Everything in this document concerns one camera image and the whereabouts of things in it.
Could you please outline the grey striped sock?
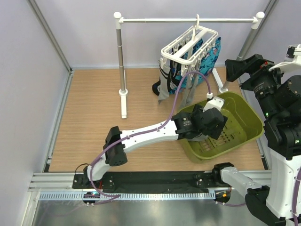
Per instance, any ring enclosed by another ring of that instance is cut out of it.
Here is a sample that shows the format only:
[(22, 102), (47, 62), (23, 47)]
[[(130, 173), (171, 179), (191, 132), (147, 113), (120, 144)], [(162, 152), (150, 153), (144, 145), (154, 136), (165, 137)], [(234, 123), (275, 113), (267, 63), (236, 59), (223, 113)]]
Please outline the grey striped sock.
[(191, 141), (189, 144), (197, 153), (222, 153), (236, 146), (238, 140), (234, 130), (224, 127), (217, 140), (207, 137), (202, 141)]
[(178, 108), (179, 110), (183, 109), (184, 107), (192, 103), (195, 94), (195, 89), (198, 84), (198, 74), (196, 71), (191, 71), (187, 77), (188, 78), (186, 83), (186, 89), (184, 91), (182, 101)]
[(169, 85), (167, 84), (170, 81), (170, 61), (164, 63), (163, 66), (160, 66), (160, 86), (159, 86), (159, 96), (158, 96), (158, 104), (160, 104), (163, 100), (169, 97)]

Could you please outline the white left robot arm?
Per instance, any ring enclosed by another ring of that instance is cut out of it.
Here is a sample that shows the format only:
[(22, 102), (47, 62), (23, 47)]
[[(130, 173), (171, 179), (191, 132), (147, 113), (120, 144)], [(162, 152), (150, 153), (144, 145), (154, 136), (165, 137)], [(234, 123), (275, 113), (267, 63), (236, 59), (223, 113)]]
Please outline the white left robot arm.
[(111, 167), (127, 163), (127, 153), (143, 146), (201, 136), (217, 140), (227, 120), (218, 108), (206, 110), (196, 104), (192, 112), (180, 111), (166, 121), (148, 127), (123, 131), (118, 126), (112, 127), (103, 151), (84, 169), (83, 183), (88, 188), (97, 187)]

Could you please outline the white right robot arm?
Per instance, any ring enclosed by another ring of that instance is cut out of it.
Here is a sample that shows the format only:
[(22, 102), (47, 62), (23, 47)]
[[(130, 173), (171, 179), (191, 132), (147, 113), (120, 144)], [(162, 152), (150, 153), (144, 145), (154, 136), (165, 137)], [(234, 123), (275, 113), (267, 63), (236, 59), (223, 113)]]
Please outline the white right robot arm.
[(244, 73), (249, 79), (241, 84), (249, 90), (265, 117), (264, 134), (271, 157), (271, 183), (262, 186), (240, 173), (231, 163), (212, 170), (216, 186), (230, 185), (245, 199), (250, 213), (269, 226), (284, 226), (288, 220), (301, 222), (301, 78), (284, 73), (300, 69), (301, 57), (275, 64), (255, 54), (245, 60), (226, 60), (226, 80), (235, 81)]

